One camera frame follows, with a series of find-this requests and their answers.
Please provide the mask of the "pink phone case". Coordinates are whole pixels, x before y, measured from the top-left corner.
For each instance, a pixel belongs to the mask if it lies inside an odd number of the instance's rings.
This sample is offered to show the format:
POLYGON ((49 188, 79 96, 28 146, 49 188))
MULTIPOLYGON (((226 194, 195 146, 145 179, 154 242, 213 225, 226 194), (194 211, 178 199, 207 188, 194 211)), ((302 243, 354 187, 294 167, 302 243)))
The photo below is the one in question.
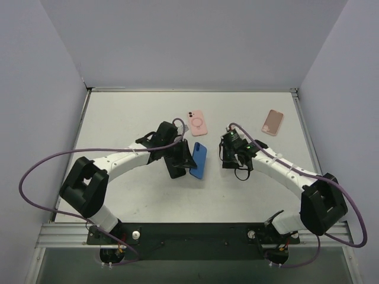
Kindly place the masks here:
POLYGON ((284 119, 282 112, 271 109, 263 123, 261 131, 267 135, 276 136, 284 119))
POLYGON ((189 111, 187 117, 189 129, 194 137, 208 134, 207 125, 201 110, 189 111))

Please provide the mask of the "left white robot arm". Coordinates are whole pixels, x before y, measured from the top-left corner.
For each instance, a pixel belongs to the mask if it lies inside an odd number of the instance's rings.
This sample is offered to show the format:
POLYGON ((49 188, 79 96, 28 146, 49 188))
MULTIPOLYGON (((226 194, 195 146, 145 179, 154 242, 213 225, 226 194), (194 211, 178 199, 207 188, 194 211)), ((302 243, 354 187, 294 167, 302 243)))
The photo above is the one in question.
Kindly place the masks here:
POLYGON ((162 122, 156 131, 138 138, 127 151, 119 151, 89 160, 78 158, 68 173, 59 195, 81 217, 90 220, 108 243, 121 238, 121 221, 104 205, 108 184, 115 178, 140 166, 165 160, 172 179, 196 169, 188 142, 182 138, 174 123, 162 122))

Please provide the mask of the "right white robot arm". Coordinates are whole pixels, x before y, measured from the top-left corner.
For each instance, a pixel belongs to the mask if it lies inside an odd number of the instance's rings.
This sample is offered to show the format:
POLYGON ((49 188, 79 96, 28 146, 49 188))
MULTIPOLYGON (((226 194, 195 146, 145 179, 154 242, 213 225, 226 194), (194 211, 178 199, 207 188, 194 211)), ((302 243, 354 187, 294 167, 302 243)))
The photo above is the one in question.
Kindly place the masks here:
POLYGON ((266 221, 279 235, 298 230, 323 235, 348 212, 334 176, 306 171, 283 159, 266 144, 258 140, 248 142, 236 130, 230 129, 221 137, 219 154, 224 169, 261 172, 300 200, 297 212, 280 211, 266 221))

